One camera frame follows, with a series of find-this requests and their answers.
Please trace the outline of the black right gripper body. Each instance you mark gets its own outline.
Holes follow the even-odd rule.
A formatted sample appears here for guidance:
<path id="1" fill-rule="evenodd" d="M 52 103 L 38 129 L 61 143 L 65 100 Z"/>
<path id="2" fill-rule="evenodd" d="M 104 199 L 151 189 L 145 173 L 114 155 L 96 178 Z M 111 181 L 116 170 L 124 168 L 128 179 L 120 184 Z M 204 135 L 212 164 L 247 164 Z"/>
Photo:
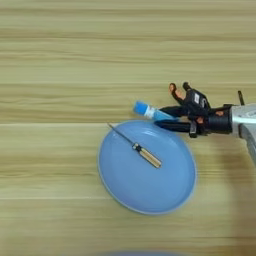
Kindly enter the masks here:
<path id="1" fill-rule="evenodd" d="M 219 108 L 193 107 L 188 111 L 188 119 L 191 121 L 189 136 L 207 136 L 211 133 L 230 134 L 232 104 L 224 104 Z"/>

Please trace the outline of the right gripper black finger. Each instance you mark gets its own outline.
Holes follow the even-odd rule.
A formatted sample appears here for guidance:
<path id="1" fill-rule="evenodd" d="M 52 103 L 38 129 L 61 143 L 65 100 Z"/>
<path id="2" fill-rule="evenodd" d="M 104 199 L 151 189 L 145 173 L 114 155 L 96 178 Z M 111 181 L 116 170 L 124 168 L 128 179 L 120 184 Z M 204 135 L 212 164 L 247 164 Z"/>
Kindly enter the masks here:
<path id="1" fill-rule="evenodd" d="M 177 117 L 177 118 L 187 115 L 187 109 L 184 108 L 183 106 L 167 106 L 167 107 L 161 108 L 161 111 L 170 116 Z"/>
<path id="2" fill-rule="evenodd" d="M 190 132 L 190 123 L 187 123 L 187 122 L 161 120 L 161 121 L 156 121 L 155 124 L 160 128 L 173 131 L 173 132 L 183 132 L 183 133 Z"/>

